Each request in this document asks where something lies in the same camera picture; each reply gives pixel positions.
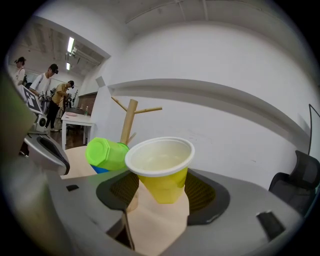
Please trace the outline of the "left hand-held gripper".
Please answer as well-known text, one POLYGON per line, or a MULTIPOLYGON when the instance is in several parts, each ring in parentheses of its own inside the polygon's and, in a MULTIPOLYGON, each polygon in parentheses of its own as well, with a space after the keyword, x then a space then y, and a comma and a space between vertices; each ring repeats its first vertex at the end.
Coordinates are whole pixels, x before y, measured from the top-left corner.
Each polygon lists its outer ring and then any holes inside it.
POLYGON ((24 138, 28 156, 44 169, 55 171, 60 176, 67 175, 70 170, 68 157, 63 148, 47 135, 47 117, 38 97, 26 87, 23 87, 23 96, 26 99, 26 105, 36 116, 29 130, 30 134, 24 138))

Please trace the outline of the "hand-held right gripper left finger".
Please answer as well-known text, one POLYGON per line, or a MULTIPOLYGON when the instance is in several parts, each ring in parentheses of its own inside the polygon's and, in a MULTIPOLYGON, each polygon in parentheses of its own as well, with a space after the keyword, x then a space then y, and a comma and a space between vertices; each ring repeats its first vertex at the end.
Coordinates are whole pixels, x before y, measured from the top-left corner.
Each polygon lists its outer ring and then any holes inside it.
POLYGON ((127 207, 138 186, 129 171, 62 179, 47 172, 49 191, 72 244, 72 256, 139 256, 127 207))

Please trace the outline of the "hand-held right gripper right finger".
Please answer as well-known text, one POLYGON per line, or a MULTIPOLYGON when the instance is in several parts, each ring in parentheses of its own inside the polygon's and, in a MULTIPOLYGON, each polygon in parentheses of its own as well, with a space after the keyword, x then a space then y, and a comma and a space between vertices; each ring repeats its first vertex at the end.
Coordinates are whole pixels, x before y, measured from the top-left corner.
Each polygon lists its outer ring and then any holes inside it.
POLYGON ((274 256, 294 236, 301 215, 265 188, 189 169, 185 231, 161 256, 274 256))

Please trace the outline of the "green plastic cup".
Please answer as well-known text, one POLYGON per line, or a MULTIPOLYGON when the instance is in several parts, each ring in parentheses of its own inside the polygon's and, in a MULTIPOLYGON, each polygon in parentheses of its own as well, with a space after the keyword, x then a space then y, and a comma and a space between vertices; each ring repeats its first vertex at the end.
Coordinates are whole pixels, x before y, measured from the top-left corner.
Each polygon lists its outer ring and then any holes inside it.
POLYGON ((96 168, 107 171, 121 171, 127 168, 125 156, 129 151, 126 144, 95 137, 85 150, 87 162, 96 168))

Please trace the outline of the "yellow plastic cup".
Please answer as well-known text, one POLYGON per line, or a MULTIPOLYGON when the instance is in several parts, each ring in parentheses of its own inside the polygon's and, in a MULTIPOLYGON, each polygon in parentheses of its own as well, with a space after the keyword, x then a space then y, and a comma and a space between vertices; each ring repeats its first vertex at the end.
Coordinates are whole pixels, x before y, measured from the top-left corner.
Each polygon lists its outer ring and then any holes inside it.
POLYGON ((180 137, 157 137, 132 147, 125 164, 159 204, 173 204, 181 196, 194 145, 180 137))

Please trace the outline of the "wooden cup tree stand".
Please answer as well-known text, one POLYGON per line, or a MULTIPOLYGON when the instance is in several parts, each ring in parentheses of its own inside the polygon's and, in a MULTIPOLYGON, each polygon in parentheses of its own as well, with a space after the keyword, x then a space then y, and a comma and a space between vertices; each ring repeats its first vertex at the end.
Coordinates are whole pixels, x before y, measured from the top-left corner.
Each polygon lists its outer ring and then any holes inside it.
POLYGON ((131 129, 134 122, 134 117, 137 114, 148 113, 148 112, 155 112, 161 111, 162 107, 153 107, 153 108, 145 108, 141 110, 137 110, 138 101, 134 99, 130 99, 128 107, 124 106, 117 98, 114 96, 111 97, 123 110, 126 111, 126 115, 124 118, 124 123, 122 127, 120 142, 122 144, 128 145, 129 142, 134 138, 136 133, 131 135, 131 129))

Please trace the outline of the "white table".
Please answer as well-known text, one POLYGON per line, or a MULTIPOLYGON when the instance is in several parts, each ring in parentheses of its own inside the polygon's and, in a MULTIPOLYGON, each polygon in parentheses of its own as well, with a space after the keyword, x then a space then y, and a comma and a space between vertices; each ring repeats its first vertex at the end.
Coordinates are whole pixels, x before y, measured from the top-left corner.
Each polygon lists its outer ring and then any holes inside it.
POLYGON ((67 116, 65 113, 63 114, 62 118, 62 132, 61 132, 61 146, 62 149, 66 150, 66 143, 67 143, 67 125, 76 125, 76 126, 83 126, 83 144, 85 142, 90 142, 92 140, 93 131, 95 128, 95 123, 90 116, 85 116, 83 114, 77 114, 77 116, 67 116))

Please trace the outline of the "black mesh office chair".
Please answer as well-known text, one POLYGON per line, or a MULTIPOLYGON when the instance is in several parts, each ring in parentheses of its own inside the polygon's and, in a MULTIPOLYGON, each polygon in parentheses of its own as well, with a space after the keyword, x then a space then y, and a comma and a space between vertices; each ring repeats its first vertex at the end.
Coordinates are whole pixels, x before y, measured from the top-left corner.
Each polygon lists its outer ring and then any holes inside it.
POLYGON ((309 211, 320 185, 320 162, 296 150, 296 164, 291 174, 278 172, 268 191, 287 203, 302 216, 309 211))

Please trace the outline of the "whiteboard on black stand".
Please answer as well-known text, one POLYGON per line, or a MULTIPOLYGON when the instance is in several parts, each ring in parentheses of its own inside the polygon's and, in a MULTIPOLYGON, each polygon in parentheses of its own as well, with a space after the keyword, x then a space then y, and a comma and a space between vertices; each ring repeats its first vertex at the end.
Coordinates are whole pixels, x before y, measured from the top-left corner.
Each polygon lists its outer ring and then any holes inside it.
POLYGON ((320 162, 320 115, 309 104, 310 113, 310 142, 308 154, 320 162))

